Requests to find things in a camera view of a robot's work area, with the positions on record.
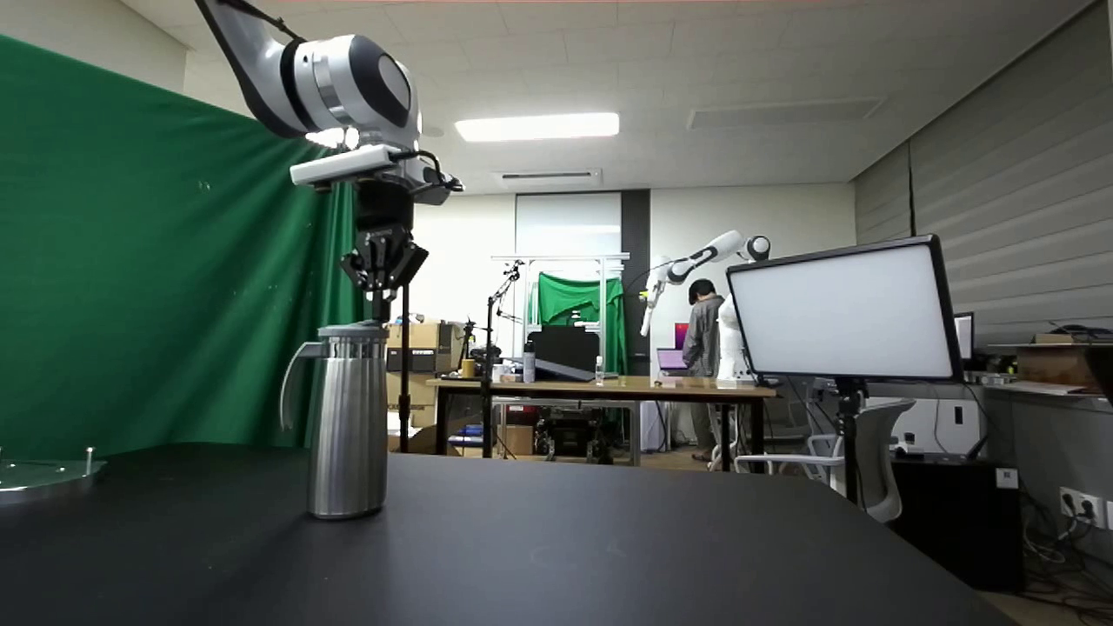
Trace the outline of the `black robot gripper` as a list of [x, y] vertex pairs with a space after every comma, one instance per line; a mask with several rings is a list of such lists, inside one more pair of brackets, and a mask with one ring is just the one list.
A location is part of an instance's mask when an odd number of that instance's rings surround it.
[[406, 285], [429, 250], [413, 244], [413, 199], [398, 185], [361, 182], [356, 188], [356, 234], [359, 246], [346, 254], [346, 272], [364, 290], [364, 320], [382, 323], [393, 317], [398, 290]]

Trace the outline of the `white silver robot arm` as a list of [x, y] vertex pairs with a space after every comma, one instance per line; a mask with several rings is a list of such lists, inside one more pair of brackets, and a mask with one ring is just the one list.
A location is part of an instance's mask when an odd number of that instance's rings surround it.
[[342, 269], [368, 317], [385, 323], [389, 298], [425, 262], [411, 239], [411, 212], [417, 203], [440, 206], [451, 188], [440, 156], [420, 147], [406, 66], [364, 35], [304, 37], [252, 0], [196, 6], [261, 124], [289, 140], [342, 135], [331, 154], [293, 162], [289, 182], [318, 192], [356, 188], [361, 244]]

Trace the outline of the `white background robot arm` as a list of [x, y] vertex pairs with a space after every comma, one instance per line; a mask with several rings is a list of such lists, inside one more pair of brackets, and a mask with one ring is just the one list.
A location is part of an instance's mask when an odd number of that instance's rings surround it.
[[669, 285], [681, 285], [697, 269], [710, 262], [729, 262], [733, 254], [747, 254], [753, 262], [764, 262], [773, 254], [773, 239], [764, 234], [746, 236], [737, 228], [723, 228], [719, 236], [707, 239], [693, 254], [658, 262], [644, 279], [644, 317], [640, 335], [650, 335], [658, 298]]

